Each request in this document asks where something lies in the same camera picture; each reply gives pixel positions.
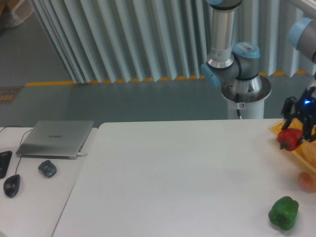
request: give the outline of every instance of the white vertical blinds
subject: white vertical blinds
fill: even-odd
[[[205,0],[31,0],[72,80],[126,82],[201,76],[211,44],[212,8]],[[315,65],[287,42],[304,13],[285,0],[243,0],[234,42],[261,50],[260,71],[271,75]]]

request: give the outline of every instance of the laptop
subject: laptop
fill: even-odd
[[[17,156],[76,159],[93,121],[38,121],[17,150]]]

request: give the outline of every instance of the green bell pepper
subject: green bell pepper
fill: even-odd
[[[290,230],[296,220],[298,202],[286,196],[280,198],[269,211],[269,219],[272,224],[279,226],[282,230]]]

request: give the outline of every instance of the floor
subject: floor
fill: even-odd
[[[0,86],[67,81],[68,73],[35,15],[0,33]],[[272,92],[265,118],[281,118],[284,100],[299,97],[310,75],[268,77]],[[205,80],[25,86],[11,104],[0,105],[0,126],[32,127],[38,120],[104,122],[227,119],[220,89]]]

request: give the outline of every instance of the black mouse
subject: black mouse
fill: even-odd
[[[11,177],[7,178],[3,184],[5,195],[7,195],[9,198],[14,197],[19,191],[20,180],[21,177],[19,174],[12,175]]]
[[[45,160],[39,165],[39,170],[45,175],[47,178],[54,176],[57,172],[56,166],[50,161]]]

